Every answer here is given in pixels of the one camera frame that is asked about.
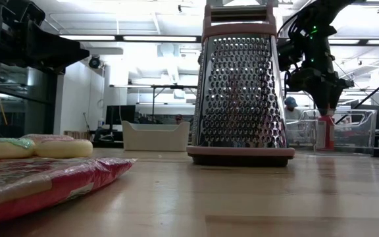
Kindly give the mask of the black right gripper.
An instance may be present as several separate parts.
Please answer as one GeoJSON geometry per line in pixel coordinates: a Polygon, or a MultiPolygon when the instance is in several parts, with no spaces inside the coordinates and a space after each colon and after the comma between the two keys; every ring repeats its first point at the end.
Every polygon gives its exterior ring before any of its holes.
{"type": "Polygon", "coordinates": [[[286,85],[291,92],[311,91],[311,96],[319,113],[321,115],[333,115],[341,90],[352,88],[354,81],[339,78],[337,72],[323,74],[315,68],[301,67],[288,74],[286,85]],[[329,99],[325,90],[330,90],[329,99]]]}

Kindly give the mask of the red food colouring bottle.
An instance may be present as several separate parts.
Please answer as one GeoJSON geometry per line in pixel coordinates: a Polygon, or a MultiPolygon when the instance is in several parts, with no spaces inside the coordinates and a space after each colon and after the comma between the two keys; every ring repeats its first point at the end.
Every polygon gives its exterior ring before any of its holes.
{"type": "Polygon", "coordinates": [[[333,115],[325,115],[318,119],[316,128],[316,148],[319,150],[334,150],[333,115]]]}

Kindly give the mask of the pink frosted donut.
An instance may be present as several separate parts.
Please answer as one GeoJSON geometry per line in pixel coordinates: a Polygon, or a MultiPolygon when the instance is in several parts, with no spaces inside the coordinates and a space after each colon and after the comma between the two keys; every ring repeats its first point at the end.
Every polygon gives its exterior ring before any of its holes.
{"type": "Polygon", "coordinates": [[[57,159],[88,157],[93,153],[93,144],[89,140],[45,139],[36,145],[35,153],[57,159]]]}

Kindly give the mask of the red snack packet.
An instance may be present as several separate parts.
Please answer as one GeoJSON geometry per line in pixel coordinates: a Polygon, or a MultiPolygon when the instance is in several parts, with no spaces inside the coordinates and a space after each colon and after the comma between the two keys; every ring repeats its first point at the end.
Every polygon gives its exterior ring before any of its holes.
{"type": "Polygon", "coordinates": [[[94,192],[134,163],[118,157],[2,159],[0,222],[94,192]]]}

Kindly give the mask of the ceiling light strip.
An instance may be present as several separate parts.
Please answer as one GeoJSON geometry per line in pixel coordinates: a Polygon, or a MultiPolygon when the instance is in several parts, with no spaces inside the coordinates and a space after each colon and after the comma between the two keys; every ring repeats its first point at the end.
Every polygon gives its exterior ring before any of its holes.
{"type": "Polygon", "coordinates": [[[114,36],[102,35],[61,35],[62,38],[75,41],[115,41],[114,36]]]}
{"type": "Polygon", "coordinates": [[[124,41],[183,41],[183,42],[196,42],[197,38],[194,36],[124,36],[124,41]]]}
{"type": "Polygon", "coordinates": [[[329,39],[330,45],[379,46],[379,39],[329,39]]]}

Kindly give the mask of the clear plastic bin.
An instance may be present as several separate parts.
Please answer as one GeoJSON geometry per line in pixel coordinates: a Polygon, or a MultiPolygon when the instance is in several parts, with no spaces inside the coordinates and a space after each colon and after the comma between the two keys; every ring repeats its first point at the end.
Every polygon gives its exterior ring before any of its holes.
{"type": "Polygon", "coordinates": [[[334,150],[316,148],[316,128],[322,116],[318,109],[302,111],[299,120],[287,120],[289,146],[319,155],[340,153],[372,155],[376,133],[375,110],[339,109],[334,118],[334,150]]]}

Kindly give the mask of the pink steel box grater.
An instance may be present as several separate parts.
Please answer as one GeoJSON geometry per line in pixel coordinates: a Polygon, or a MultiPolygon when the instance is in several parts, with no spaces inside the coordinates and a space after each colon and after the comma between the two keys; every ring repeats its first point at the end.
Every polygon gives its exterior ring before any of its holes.
{"type": "Polygon", "coordinates": [[[207,5],[188,155],[196,165],[285,167],[284,98],[271,3],[207,5]]]}

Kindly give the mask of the brown wooden stack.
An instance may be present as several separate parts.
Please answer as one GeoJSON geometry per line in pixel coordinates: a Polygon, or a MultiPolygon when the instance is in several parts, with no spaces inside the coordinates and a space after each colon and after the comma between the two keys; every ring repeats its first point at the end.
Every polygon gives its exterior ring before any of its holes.
{"type": "Polygon", "coordinates": [[[65,130],[64,135],[70,136],[75,140],[91,140],[91,134],[89,132],[65,130]]]}

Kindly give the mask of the black bag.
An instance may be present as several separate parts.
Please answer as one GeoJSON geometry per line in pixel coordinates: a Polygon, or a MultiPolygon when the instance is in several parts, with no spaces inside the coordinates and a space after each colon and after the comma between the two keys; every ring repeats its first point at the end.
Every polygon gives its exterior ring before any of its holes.
{"type": "Polygon", "coordinates": [[[98,128],[91,132],[93,134],[94,142],[122,142],[123,133],[118,130],[110,130],[104,128],[98,128]]]}

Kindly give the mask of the green frosted donut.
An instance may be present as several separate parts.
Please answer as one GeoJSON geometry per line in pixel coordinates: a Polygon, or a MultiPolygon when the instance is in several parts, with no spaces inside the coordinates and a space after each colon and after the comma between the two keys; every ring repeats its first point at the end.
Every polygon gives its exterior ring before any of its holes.
{"type": "Polygon", "coordinates": [[[25,138],[0,138],[0,159],[22,159],[33,155],[35,143],[25,138]]]}

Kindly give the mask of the grey plastic bin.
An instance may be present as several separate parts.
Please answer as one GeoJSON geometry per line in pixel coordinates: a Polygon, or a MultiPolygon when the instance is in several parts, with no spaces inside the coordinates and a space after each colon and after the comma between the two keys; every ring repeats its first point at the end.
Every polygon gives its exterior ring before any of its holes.
{"type": "Polygon", "coordinates": [[[184,152],[188,146],[190,123],[133,124],[123,121],[122,133],[126,151],[184,152]]]}

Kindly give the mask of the black frame desk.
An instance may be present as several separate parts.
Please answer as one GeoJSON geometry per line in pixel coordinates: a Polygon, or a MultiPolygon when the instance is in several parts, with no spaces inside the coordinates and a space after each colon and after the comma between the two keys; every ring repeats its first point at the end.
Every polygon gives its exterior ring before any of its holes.
{"type": "Polygon", "coordinates": [[[171,85],[110,85],[126,89],[127,105],[135,105],[137,112],[146,115],[192,115],[197,86],[171,85]]]}

